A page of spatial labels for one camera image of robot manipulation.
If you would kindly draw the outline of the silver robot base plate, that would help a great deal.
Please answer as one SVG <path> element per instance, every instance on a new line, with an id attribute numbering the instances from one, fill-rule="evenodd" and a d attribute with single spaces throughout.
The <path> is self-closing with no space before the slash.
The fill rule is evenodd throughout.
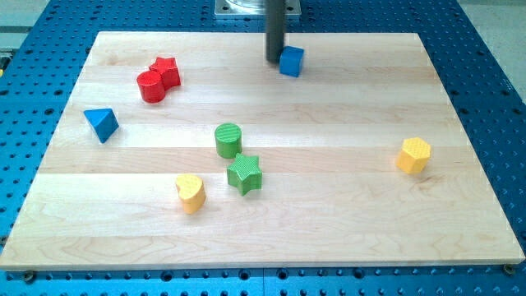
<path id="1" fill-rule="evenodd" d="M 287 16 L 302 14 L 299 0 L 285 0 L 284 10 Z M 221 17 L 264 16 L 265 0 L 215 0 L 214 13 Z"/>

